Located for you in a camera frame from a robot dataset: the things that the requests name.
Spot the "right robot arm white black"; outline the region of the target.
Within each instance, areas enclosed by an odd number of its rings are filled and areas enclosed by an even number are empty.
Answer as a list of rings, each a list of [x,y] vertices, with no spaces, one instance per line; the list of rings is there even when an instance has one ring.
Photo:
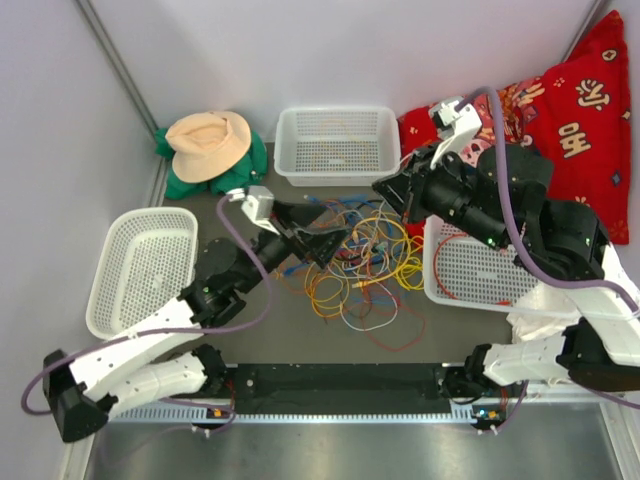
[[[520,381],[639,388],[639,287],[589,206],[548,197],[552,174],[550,160],[520,146],[491,147],[475,166],[427,147],[372,185],[409,222],[436,216],[493,250],[512,247],[517,266],[575,305],[577,321],[558,333],[475,347],[464,371],[481,396]]]

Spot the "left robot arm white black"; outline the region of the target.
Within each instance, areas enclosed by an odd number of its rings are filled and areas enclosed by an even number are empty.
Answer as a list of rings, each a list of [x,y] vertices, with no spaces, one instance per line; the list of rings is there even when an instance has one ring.
[[[199,391],[220,394],[227,374],[215,348],[201,345],[164,362],[158,357],[206,335],[234,332],[229,323],[244,309],[244,295],[258,285],[269,287],[273,270],[290,256],[324,268],[350,233],[346,226],[315,226],[327,211],[323,205],[236,190],[219,201],[219,216],[230,202],[240,203],[258,228],[255,239],[230,231],[211,241],[193,282],[158,310],[92,348],[75,354],[56,350],[44,359],[43,394],[63,442],[83,440],[149,402]]]

